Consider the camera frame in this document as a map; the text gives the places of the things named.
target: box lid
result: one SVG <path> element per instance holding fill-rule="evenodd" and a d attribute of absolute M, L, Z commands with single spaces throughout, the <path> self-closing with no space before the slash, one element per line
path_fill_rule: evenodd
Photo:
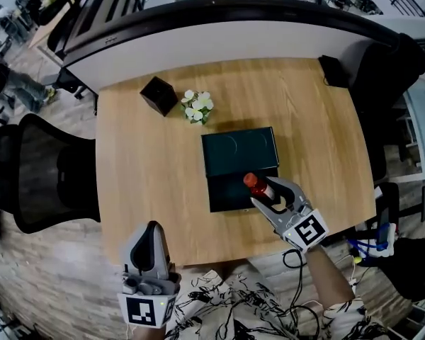
<path fill-rule="evenodd" d="M 278 167 L 272 127 L 202 135 L 206 176 Z"/>

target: wooden table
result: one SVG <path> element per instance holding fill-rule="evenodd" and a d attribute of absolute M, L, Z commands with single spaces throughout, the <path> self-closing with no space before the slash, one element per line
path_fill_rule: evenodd
<path fill-rule="evenodd" d="M 210 213 L 200 135 L 272 126 L 279 176 L 301 185 L 331 233 L 375 215 L 368 154 L 346 89 L 326 86 L 313 59 L 249 59 L 155 74 L 181 94 L 209 91 L 215 108 L 205 126 L 175 107 L 167 117 L 139 92 L 152 78 L 99 94 L 96 173 L 106 253 L 136 228 L 162 224 L 177 264 L 240 259 L 287 248 L 257 209 Z"/>
<path fill-rule="evenodd" d="M 57 57 L 54 52 L 49 50 L 47 47 L 47 39 L 49 38 L 52 30 L 55 29 L 55 26 L 62 20 L 63 15 L 69 10 L 69 4 L 66 4 L 64 8 L 47 24 L 42 25 L 38 28 L 33 39 L 29 44 L 29 48 L 37 52 L 41 57 L 51 63 L 55 63 L 57 66 L 61 67 L 63 62 L 59 57 Z"/>

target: wooden floor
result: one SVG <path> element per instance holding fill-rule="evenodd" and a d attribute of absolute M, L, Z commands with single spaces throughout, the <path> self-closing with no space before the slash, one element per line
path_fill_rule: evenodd
<path fill-rule="evenodd" d="M 13 63 L 16 70 L 27 72 L 36 79 L 56 72 L 56 67 L 42 63 L 37 55 L 24 52 Z M 16 105 L 18 122 L 26 110 Z M 56 127 L 73 135 L 92 138 L 96 119 L 92 97 L 77 101 L 63 93 L 61 99 L 44 108 L 41 116 Z M 395 150 L 389 149 L 390 171 L 405 172 L 397 164 Z M 402 208 L 420 201 L 419 184 L 400 186 Z M 403 218 L 400 229 L 405 237 L 425 237 L 425 223 L 419 215 Z M 347 255 L 344 243 L 327 249 L 333 261 Z M 250 259 L 275 288 L 283 306 L 288 306 L 298 284 L 298 271 L 288 270 L 280 253 Z M 340 262 L 345 276 L 351 276 L 351 258 Z M 364 268 L 356 268 L 360 279 Z M 93 220 L 75 220 L 35 234 L 19 232 L 11 215 L 3 218 L 3 239 L 0 243 L 1 304 L 29 327 L 53 339 L 126 339 L 116 293 L 120 291 L 119 266 L 112 266 L 103 255 L 101 226 Z M 189 274 L 181 269 L 183 280 Z M 317 298 L 308 270 L 303 277 L 304 288 L 299 304 Z M 386 325 L 393 325 L 409 311 L 410 302 L 402 299 L 389 280 L 378 270 L 370 269 L 358 285 L 370 313 Z M 319 305 L 309 304 L 318 312 Z M 303 332 L 313 326 L 308 312 L 300 313 Z"/>

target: dark green box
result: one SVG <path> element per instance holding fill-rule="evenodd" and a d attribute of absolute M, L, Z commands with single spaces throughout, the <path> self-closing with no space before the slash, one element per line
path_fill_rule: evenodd
<path fill-rule="evenodd" d="M 253 208 L 244 175 L 278 176 L 272 127 L 202 135 L 210 211 Z"/>

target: red bottle cap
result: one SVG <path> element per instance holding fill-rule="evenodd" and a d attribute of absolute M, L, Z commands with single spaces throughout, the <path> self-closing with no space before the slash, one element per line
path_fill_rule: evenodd
<path fill-rule="evenodd" d="M 244 184 L 246 184 L 250 188 L 253 188 L 257 182 L 258 182 L 258 178 L 253 173 L 248 173 L 244 177 Z"/>

